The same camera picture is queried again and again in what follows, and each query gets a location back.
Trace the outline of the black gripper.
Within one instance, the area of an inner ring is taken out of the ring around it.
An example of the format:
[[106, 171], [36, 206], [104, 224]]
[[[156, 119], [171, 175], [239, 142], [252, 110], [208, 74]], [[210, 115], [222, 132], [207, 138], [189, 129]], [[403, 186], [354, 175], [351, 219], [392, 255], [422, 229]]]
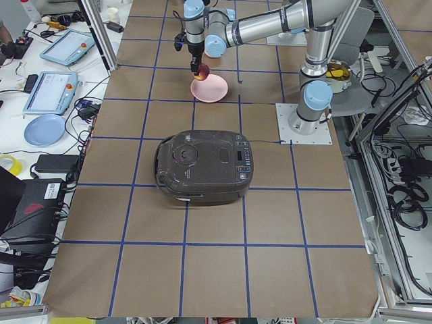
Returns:
[[188, 51], [192, 56], [190, 62], [190, 69], [194, 75], [199, 75], [200, 64], [202, 63], [202, 56], [204, 53], [204, 43], [190, 43], [188, 44]]

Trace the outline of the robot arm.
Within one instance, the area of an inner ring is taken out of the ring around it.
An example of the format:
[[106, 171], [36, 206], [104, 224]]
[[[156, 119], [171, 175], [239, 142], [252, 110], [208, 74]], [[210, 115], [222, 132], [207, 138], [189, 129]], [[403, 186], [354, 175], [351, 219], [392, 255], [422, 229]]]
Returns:
[[331, 60], [352, 19], [358, 1], [295, 1], [278, 9], [233, 19], [226, 9], [209, 7], [208, 1], [185, 1], [174, 39], [176, 51], [186, 45], [192, 56], [190, 70], [198, 76], [202, 56], [218, 58], [228, 48], [268, 36], [308, 30], [306, 55], [299, 71], [300, 102], [288, 118], [290, 129], [308, 136], [316, 132], [330, 106], [332, 90], [325, 81]]

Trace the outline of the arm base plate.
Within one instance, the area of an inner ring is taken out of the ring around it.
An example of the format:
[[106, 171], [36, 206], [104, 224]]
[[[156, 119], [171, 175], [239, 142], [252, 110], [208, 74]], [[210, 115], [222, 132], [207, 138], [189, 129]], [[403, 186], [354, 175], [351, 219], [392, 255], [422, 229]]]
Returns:
[[297, 114], [297, 106], [294, 103], [275, 105], [279, 141], [282, 144], [332, 145], [325, 112], [318, 121], [304, 121]]
[[306, 35], [303, 30], [300, 32], [283, 32], [268, 36], [267, 45], [270, 46], [288, 46], [288, 47], [306, 47]]

